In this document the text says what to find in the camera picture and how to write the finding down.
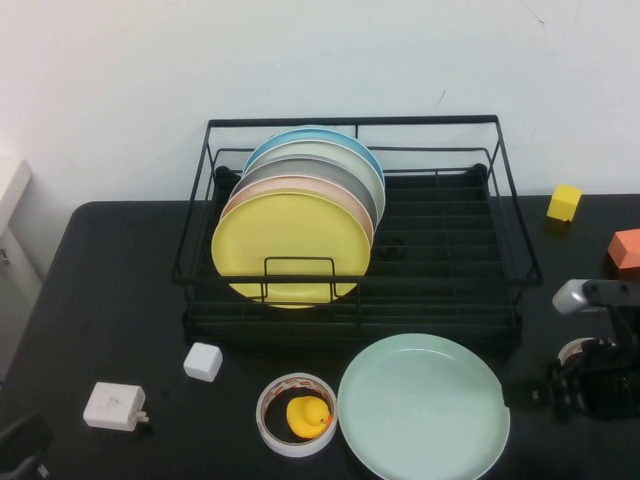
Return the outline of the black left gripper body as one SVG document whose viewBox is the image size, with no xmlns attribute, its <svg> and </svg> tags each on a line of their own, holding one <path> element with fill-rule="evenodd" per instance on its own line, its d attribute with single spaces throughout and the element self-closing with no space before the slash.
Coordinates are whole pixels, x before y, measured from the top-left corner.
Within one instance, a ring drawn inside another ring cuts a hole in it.
<svg viewBox="0 0 640 480">
<path fill-rule="evenodd" d="M 40 414 L 32 414 L 1 431 L 2 479 L 50 479 L 43 457 L 53 439 Z"/>
</svg>

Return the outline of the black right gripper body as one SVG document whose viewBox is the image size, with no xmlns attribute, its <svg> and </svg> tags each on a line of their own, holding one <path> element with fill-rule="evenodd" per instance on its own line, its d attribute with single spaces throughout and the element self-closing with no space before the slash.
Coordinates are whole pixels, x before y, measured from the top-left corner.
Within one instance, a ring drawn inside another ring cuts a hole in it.
<svg viewBox="0 0 640 480">
<path fill-rule="evenodd" d="M 639 416 L 639 347 L 613 338 L 567 343 L 547 367 L 554 417 L 581 415 L 596 421 Z"/>
</svg>

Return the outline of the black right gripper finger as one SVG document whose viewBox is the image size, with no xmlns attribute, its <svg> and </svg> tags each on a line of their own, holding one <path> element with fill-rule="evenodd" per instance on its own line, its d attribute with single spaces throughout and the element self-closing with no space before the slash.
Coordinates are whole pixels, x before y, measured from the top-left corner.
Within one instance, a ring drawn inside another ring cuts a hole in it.
<svg viewBox="0 0 640 480">
<path fill-rule="evenodd" d="M 508 408 L 549 408 L 551 393 L 546 381 L 519 380 L 502 385 L 504 404 Z"/>
</svg>

